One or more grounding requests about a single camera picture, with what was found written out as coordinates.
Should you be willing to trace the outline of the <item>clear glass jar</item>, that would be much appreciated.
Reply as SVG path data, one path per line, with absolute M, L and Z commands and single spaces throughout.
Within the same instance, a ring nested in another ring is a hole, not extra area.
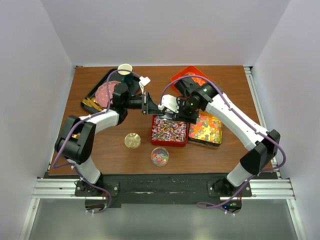
M 169 152 L 164 147 L 156 147 L 151 152 L 151 162 L 157 167 L 164 167 L 169 161 Z

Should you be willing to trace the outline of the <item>red box of swirl candies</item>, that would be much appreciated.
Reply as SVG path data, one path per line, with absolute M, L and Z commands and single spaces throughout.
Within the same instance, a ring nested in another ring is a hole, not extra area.
M 188 142 L 189 127 L 183 121 L 152 117 L 150 141 L 154 146 L 185 147 Z

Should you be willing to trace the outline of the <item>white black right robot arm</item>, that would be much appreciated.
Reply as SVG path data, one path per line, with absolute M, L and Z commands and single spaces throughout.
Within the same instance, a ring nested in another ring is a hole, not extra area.
M 280 133 L 267 130 L 244 114 L 225 93 L 207 80 L 195 83 L 191 77 L 183 76 L 172 82 L 182 99 L 162 93 L 158 109 L 169 119 L 195 123 L 196 113 L 202 110 L 217 117 L 247 149 L 247 153 L 226 177 L 214 184 L 216 192 L 233 197 L 251 177 L 259 175 L 266 165 L 282 151 Z

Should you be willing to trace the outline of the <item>tin of star candies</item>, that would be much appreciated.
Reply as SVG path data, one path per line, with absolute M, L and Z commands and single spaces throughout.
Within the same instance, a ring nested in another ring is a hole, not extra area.
M 223 123 L 212 114 L 201 111 L 196 123 L 189 125 L 188 141 L 207 147 L 218 148 L 223 139 Z

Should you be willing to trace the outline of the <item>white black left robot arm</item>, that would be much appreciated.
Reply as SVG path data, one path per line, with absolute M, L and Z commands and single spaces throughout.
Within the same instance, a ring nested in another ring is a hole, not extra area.
M 125 83 L 118 83 L 106 109 L 92 115 L 67 117 L 54 145 L 57 155 L 51 167 L 57 169 L 70 165 L 80 177 L 78 183 L 82 191 L 86 190 L 92 196 L 110 196 L 91 153 L 95 135 L 121 124 L 128 115 L 128 109 L 139 109 L 145 115 L 161 116 L 164 113 L 148 92 L 132 95 Z

